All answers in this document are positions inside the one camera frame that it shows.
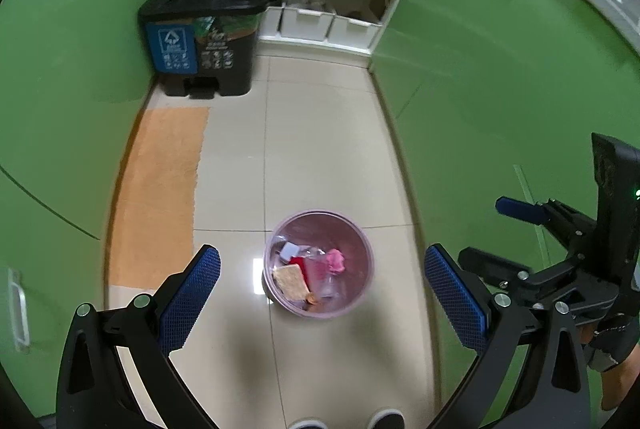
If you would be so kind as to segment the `person right hand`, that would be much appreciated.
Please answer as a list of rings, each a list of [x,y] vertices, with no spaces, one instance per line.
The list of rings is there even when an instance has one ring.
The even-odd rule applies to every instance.
[[[625,361],[601,375],[601,407],[604,411],[612,411],[623,402],[623,399],[636,382],[639,371],[640,347],[635,345],[634,350],[631,351]]]

